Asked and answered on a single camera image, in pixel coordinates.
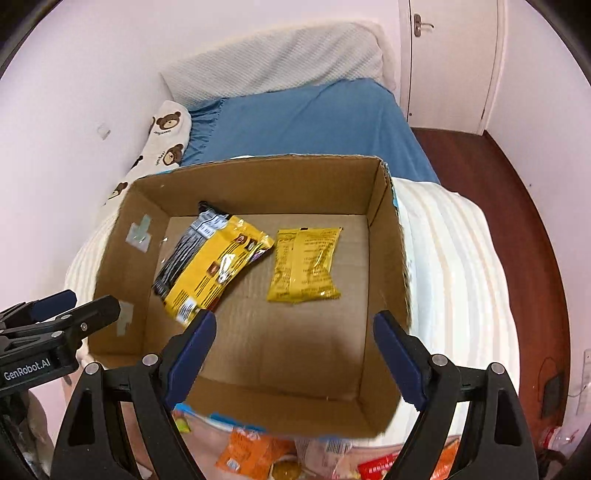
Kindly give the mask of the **red spicy strip packet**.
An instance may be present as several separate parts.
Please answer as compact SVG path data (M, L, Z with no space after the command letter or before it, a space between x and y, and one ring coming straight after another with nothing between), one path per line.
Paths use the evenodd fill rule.
M382 457L360 463L358 470L361 480L384 480L398 458L398 453L391 453Z

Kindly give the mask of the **orange snack packet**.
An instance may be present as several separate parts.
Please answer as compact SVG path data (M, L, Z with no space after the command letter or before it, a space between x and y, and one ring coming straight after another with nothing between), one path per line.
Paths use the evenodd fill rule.
M215 466L222 471L250 479L266 479L276 461L294 454L296 444L293 440L235 428L231 431L228 443L217 458Z

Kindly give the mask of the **pink cat print blanket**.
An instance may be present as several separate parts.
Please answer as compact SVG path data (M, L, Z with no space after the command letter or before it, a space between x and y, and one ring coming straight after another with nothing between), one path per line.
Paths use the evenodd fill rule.
M399 456L417 419L415 408L401 403L387 432L375 439L281 438L264 433L295 443L295 454L276 461L266 479L360 479L356 470L360 463L391 453ZM173 420L206 478L250 479L215 466L231 431L240 427L200 417L184 404L173 411Z

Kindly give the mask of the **yellow black snack bag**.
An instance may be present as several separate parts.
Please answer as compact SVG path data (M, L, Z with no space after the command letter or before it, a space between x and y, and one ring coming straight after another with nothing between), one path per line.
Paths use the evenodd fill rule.
M270 235L245 219L201 201L197 217L156 275L153 293L186 327L198 311L214 308L230 281L273 244Z

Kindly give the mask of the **bear print white pillow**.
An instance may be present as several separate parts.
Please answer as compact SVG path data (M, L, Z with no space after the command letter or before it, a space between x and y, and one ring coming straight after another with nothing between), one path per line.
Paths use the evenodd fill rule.
M116 209L137 179L178 168L188 145L191 124L190 114L184 106L171 100L164 101L152 117L147 141L139 157L103 207Z

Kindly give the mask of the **cardboard box blue outside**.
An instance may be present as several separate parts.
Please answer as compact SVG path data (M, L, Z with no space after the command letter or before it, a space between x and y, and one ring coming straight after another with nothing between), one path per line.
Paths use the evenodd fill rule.
M410 324L403 234L386 163L278 156L135 181L107 239L95 295L122 304L93 333L108 368L159 352L199 309L215 338L186 401L270 433L366 439L400 392L377 313Z

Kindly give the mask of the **small yellow snack packet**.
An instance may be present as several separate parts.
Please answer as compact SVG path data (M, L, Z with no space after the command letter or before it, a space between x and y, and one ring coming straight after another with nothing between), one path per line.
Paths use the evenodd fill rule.
M342 228L300 228L277 231L273 278L266 300L304 303L338 299L332 281L332 260Z

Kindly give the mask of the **grey white pillow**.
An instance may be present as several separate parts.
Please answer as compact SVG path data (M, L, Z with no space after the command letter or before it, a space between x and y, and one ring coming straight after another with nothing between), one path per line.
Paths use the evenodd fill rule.
M174 101L235 98L372 79L397 91L397 56L382 27L332 21L262 31L178 60L161 71Z

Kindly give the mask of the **blue bed sheet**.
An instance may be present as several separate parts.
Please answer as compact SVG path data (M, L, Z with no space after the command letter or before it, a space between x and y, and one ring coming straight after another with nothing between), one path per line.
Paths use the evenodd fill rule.
M395 177L438 180L394 95L370 79L204 101L189 114L184 166L240 156L364 155L384 160Z

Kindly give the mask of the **black wall socket plug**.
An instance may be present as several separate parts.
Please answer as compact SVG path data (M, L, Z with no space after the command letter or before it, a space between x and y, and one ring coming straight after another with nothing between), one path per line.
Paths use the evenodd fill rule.
M564 374L558 372L545 382L542 390L542 419L551 417L558 411L563 394L563 380Z

